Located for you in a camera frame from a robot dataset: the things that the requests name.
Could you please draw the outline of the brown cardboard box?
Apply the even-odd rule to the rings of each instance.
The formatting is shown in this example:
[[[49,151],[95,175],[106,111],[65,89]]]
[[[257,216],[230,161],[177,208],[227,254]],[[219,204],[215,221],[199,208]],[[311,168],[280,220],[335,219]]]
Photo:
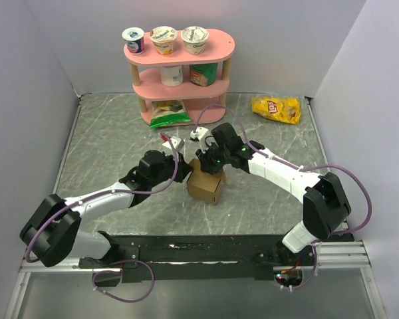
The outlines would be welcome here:
[[[227,183],[225,171],[222,169],[214,175],[203,172],[198,159],[192,159],[189,165],[192,167],[186,182],[189,196],[216,205],[221,197],[222,185]]]

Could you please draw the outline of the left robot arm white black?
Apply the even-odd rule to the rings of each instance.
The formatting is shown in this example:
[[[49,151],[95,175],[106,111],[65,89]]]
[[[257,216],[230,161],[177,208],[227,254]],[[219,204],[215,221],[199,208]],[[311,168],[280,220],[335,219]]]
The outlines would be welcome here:
[[[120,245],[105,232],[85,233],[80,226],[109,213],[129,209],[156,194],[161,183],[181,183],[192,171],[179,152],[150,150],[137,166],[112,185],[66,199],[51,194],[43,199],[20,232],[27,245],[25,260],[52,267],[67,257],[94,259],[104,267],[122,258]]]

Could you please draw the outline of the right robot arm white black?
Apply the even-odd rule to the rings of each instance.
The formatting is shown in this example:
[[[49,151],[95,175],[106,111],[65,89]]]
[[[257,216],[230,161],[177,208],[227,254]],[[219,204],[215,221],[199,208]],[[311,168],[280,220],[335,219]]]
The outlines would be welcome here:
[[[290,193],[303,206],[303,218],[272,249],[273,259],[291,265],[301,251],[318,240],[328,239],[351,212],[340,179],[306,172],[255,141],[242,140],[229,123],[212,130],[196,127],[190,139],[199,143],[196,156],[201,170],[217,174],[225,165],[262,177]]]

